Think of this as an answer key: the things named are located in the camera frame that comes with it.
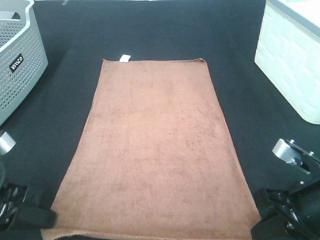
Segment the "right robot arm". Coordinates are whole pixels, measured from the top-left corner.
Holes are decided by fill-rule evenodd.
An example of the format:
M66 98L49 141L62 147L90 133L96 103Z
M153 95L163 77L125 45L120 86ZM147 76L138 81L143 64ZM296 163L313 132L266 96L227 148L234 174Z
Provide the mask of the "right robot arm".
M261 188L253 193L261 220L250 230L254 240L318 240L320 238L320 160L313 151L280 138L273 154L310 176L288 190Z

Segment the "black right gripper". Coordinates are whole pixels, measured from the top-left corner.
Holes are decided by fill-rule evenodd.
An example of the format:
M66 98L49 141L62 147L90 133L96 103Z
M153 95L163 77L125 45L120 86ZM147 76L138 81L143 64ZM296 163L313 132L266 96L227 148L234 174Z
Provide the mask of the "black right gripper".
M261 188L252 194L262 220L252 229L253 240L318 240L320 186L296 191Z

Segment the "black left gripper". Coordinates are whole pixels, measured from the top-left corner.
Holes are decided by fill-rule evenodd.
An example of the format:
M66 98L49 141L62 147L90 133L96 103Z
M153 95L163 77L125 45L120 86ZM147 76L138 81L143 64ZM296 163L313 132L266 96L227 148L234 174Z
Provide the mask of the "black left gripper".
M57 214L41 206L43 191L34 185L8 183L0 188L0 231L52 228Z

